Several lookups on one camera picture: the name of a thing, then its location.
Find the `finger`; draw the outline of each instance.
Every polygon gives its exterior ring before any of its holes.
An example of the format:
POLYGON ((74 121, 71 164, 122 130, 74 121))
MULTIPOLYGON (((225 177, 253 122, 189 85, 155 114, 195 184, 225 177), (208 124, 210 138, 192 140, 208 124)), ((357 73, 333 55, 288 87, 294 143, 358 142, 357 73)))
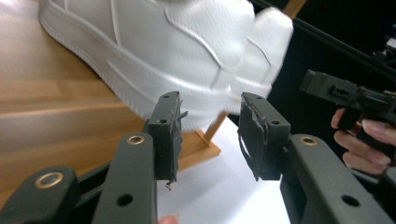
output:
POLYGON ((363 172, 372 174, 372 175, 380 175, 382 174, 388 166, 381 165, 377 163, 373 163, 371 161, 367 161, 366 159, 355 155, 351 152, 346 152, 343 155, 343 160, 347 167, 361 170, 363 172))
POLYGON ((176 216, 162 217, 158 220, 158 224, 177 224, 178 220, 176 216))
POLYGON ((376 140, 396 146, 396 129, 387 123, 364 119, 361 122, 364 131, 376 140))
POLYGON ((368 146, 361 140, 355 138, 345 131, 337 131, 334 134, 334 140, 341 147, 344 147, 352 154, 366 159, 367 161, 377 163, 380 165, 390 164, 390 158, 384 153, 368 146))
POLYGON ((332 128, 338 129, 338 122, 340 121, 340 118, 343 116, 344 112, 344 108, 340 108, 335 111, 334 115, 332 116, 332 128))

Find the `shoe stitching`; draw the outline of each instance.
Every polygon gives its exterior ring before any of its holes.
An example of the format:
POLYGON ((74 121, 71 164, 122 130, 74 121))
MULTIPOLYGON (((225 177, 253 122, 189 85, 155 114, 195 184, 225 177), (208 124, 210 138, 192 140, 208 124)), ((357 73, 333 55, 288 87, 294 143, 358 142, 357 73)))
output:
POLYGON ((64 10, 66 10, 66 12, 69 12, 69 0, 64 1, 64 10))
POLYGON ((270 67, 272 67, 271 62, 270 62, 270 60, 269 60, 269 58, 268 58, 268 55, 267 55, 267 53, 265 52, 264 48, 262 48, 262 46, 260 46, 260 44, 257 43, 257 42, 256 42, 254 39, 252 39, 251 37, 248 37, 248 38, 247 38, 247 41, 250 42, 253 46, 256 46, 256 47, 262 52, 262 54, 263 54, 264 57, 265 57, 265 60, 270 64, 270 67))
POLYGON ((114 0, 111 0, 110 6, 111 6, 111 18, 113 20, 114 36, 116 37, 117 45, 121 47, 122 44, 120 39, 119 17, 118 17, 118 12, 116 10, 116 2, 114 0))
POLYGON ((224 70, 228 71, 228 72, 237 72, 239 70, 239 68, 242 65, 242 59, 239 60, 238 64, 236 66, 227 66, 224 63, 222 63, 219 60, 218 55, 216 54, 216 52, 212 49, 212 47, 207 44, 208 42, 200 35, 198 35, 195 31, 193 31, 190 27, 182 24, 181 22, 175 20, 172 18, 172 16, 169 13, 168 7, 165 8, 165 17, 166 19, 168 19, 168 21, 173 24, 174 26, 176 26, 176 28, 178 28, 179 30, 186 32, 187 34, 189 34, 190 36, 192 36, 194 39, 196 39, 199 43, 201 43, 202 45, 204 45, 204 47, 209 51, 209 53, 212 55, 213 59, 216 61, 216 63, 223 68, 224 70))

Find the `wooden table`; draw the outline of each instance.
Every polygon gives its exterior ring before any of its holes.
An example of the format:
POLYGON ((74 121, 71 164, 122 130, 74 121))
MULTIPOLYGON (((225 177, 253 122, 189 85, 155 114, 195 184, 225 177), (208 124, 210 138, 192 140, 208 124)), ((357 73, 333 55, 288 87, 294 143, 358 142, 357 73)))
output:
MULTIPOLYGON (((32 173, 52 165, 78 175, 110 161, 144 121, 38 22, 38 1, 0 1, 0 208, 32 173)), ((183 133, 181 169, 219 154, 213 135, 183 133)))

